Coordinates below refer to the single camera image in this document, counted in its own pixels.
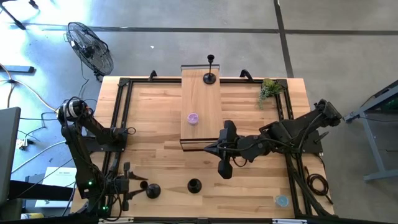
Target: wooden tabletop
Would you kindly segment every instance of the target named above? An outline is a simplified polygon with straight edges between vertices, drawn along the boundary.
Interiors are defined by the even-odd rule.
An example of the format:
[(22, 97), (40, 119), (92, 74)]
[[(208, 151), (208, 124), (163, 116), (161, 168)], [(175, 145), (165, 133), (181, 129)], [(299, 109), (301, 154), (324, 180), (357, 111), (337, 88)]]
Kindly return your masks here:
[[(119, 78), (105, 77), (99, 93), (95, 118), (104, 127), (111, 124)], [(288, 78), (287, 83), (294, 117), (308, 113), (310, 107), (303, 79)], [(264, 110), (258, 108), (259, 89), (258, 84), (221, 84), (223, 120), (234, 121), (240, 135), (259, 134), (261, 126), (278, 120), (275, 98), (264, 102)], [(121, 122), (126, 92), (122, 96), (118, 124)], [(137, 133), (128, 137), (119, 170), (123, 170), (123, 163), (129, 161), (136, 175), (148, 178), (150, 184), (159, 184), (162, 193), (156, 199), (147, 198), (145, 193), (136, 195), (129, 201), (129, 211), (122, 212), (122, 216), (293, 217), (283, 155), (271, 153), (259, 156), (243, 168), (232, 163), (233, 177), (224, 180), (217, 173), (218, 157), (204, 151), (182, 151), (179, 143), (181, 95), (181, 83), (135, 83), (132, 88), (127, 127), (135, 127)], [(283, 95), (281, 98), (287, 117)], [(103, 157), (102, 152), (91, 155), (98, 167), (102, 166)], [(244, 161), (239, 158), (237, 162), (242, 164)], [(303, 164), (310, 173), (325, 177), (319, 158), (304, 154)], [(198, 194), (191, 194), (187, 189), (188, 181), (192, 178), (202, 182), (203, 187)], [(139, 183), (138, 180), (130, 181), (130, 190), (139, 189)], [(302, 193), (300, 190), (297, 192), (300, 208), (304, 212)], [(288, 207), (275, 205), (274, 199), (278, 195), (288, 196)], [(325, 197), (316, 198), (328, 212), (333, 213), (333, 207)], [(71, 211), (77, 211), (85, 201), (77, 191)], [(117, 216), (118, 213), (119, 206), (113, 206), (112, 215)]]

